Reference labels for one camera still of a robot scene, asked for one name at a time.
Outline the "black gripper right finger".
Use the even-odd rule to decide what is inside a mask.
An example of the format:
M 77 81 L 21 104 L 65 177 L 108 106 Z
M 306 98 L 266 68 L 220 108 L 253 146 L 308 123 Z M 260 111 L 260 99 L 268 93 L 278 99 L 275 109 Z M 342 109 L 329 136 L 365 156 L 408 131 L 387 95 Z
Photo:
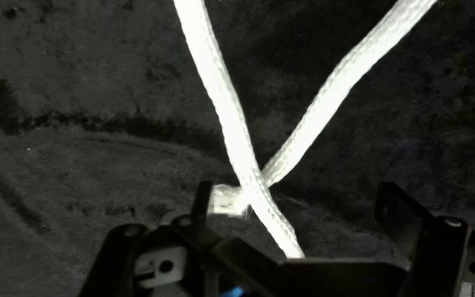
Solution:
M 411 264 L 430 260 L 436 217 L 402 187 L 393 182 L 380 185 L 375 218 Z

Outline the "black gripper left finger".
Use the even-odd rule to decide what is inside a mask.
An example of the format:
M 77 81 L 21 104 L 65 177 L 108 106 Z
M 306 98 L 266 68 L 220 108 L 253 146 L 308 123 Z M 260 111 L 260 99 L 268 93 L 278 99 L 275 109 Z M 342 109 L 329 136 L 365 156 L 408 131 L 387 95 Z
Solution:
M 195 202 L 192 205 L 192 218 L 197 223 L 205 223 L 209 218 L 212 190 L 214 190 L 214 184 L 209 180 L 199 185 Z

